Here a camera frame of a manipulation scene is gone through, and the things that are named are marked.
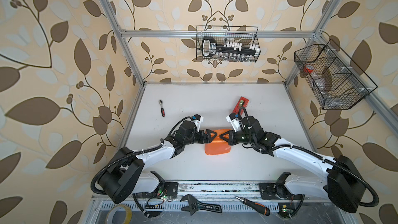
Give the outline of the red tape dispenser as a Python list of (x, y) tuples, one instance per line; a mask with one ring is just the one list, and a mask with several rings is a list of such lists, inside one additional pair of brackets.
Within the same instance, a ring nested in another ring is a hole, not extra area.
[(249, 103), (249, 100), (243, 96), (241, 96), (233, 110), (233, 113), (236, 115), (239, 113), (239, 109), (243, 106), (243, 107), (247, 107)]

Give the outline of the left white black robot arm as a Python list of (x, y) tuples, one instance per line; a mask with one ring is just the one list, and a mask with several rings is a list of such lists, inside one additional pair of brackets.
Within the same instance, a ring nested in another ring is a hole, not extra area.
[(122, 147), (93, 177), (91, 191), (107, 195), (116, 204), (131, 194), (158, 191), (162, 177), (156, 172), (143, 173), (143, 170), (176, 157), (187, 145), (210, 144), (217, 137), (217, 132), (201, 130), (200, 125), (201, 121), (194, 116), (184, 117), (161, 139), (159, 145), (137, 151)]

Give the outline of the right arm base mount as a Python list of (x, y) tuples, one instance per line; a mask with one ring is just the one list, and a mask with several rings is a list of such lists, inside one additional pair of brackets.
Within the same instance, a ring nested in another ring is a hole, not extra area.
[(301, 200), (304, 195), (292, 194), (285, 186), (291, 173), (284, 172), (277, 181), (271, 183), (259, 183), (259, 192), (262, 200)]

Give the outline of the yellow orange wrapping paper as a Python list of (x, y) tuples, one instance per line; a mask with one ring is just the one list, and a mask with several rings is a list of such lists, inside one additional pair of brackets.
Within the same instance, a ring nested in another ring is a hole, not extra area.
[(215, 130), (217, 136), (215, 139), (209, 143), (205, 144), (205, 153), (208, 156), (214, 156), (214, 155), (221, 155), (225, 153), (229, 153), (231, 151), (231, 146), (228, 144), (228, 142), (222, 140), (220, 138), (221, 134), (224, 134), (228, 132), (230, 129), (219, 129)]

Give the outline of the black socket set holder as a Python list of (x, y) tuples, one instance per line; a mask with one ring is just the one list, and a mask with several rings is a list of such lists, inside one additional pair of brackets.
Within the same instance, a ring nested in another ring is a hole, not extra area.
[(242, 43), (223, 41), (218, 43), (215, 38), (210, 36), (205, 36), (199, 45), (199, 51), (203, 57), (210, 58), (217, 56), (221, 58), (223, 56), (237, 57), (243, 59), (255, 59), (260, 53), (260, 47), (256, 44), (250, 44), (248, 47), (244, 46)]

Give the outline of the red cap in basket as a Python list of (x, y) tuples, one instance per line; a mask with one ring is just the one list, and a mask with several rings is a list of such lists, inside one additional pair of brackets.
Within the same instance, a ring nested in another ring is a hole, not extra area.
[(305, 64), (303, 67), (303, 72), (305, 74), (311, 74), (314, 71), (314, 67), (311, 64)]

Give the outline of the small red-handled ratchet wrench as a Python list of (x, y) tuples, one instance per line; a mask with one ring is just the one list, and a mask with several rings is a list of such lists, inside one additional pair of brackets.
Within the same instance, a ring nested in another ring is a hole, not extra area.
[(165, 117), (165, 111), (164, 111), (162, 100), (159, 100), (159, 105), (160, 105), (160, 109), (161, 109), (161, 115), (162, 115), (162, 117)]

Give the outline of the black orange screwdriver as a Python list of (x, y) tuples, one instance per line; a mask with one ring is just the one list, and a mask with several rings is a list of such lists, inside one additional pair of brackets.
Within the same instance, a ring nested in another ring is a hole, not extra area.
[(253, 202), (253, 201), (250, 201), (250, 200), (248, 200), (246, 198), (241, 198), (241, 197), (238, 197), (238, 196), (236, 196), (235, 198), (237, 200), (239, 200), (242, 204), (254, 209), (259, 214), (262, 214), (262, 215), (265, 215), (265, 216), (269, 216), (270, 213), (271, 213), (271, 211), (270, 211), (270, 209), (268, 207), (266, 207), (266, 206), (264, 206), (264, 205), (262, 205), (260, 203)]

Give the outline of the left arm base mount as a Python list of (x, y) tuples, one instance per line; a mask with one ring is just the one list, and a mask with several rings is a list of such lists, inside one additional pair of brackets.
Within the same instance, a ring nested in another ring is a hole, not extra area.
[(140, 198), (160, 198), (171, 201), (177, 198), (178, 185), (176, 181), (166, 181), (156, 171), (142, 173), (133, 190)]

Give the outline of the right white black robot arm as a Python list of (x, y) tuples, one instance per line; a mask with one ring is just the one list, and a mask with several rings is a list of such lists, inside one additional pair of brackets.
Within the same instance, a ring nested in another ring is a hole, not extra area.
[(330, 200), (338, 208), (355, 213), (358, 207), (376, 207), (379, 196), (360, 175), (353, 162), (345, 157), (324, 156), (297, 146), (281, 136), (266, 132), (253, 116), (226, 117), (232, 130), (221, 134), (230, 146), (250, 145), (262, 155), (290, 161), (313, 173), (312, 177), (284, 172), (267, 193), (280, 199), (294, 196), (312, 196)]

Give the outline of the black adjustable wrench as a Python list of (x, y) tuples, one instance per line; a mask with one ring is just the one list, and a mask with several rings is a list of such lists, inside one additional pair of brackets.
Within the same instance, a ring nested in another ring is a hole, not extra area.
[(221, 214), (223, 212), (221, 205), (202, 203), (191, 194), (183, 196), (180, 202), (184, 201), (187, 201), (188, 205), (182, 207), (181, 210), (183, 212), (189, 212), (191, 216), (197, 211), (209, 211), (218, 214)]

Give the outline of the aluminium front rail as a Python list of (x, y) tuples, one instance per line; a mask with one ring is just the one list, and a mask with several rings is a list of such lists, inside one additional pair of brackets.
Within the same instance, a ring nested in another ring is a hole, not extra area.
[[(177, 196), (193, 194), (195, 196), (205, 195), (206, 197), (228, 198), (233, 193), (241, 193), (249, 197), (260, 195), (259, 183), (255, 181), (180, 181), (178, 183)], [(285, 186), (292, 194), (330, 201), (341, 199), (349, 192), (347, 185), (340, 186), (334, 180), (323, 181), (313, 177), (298, 177), (295, 175), (288, 176)]]

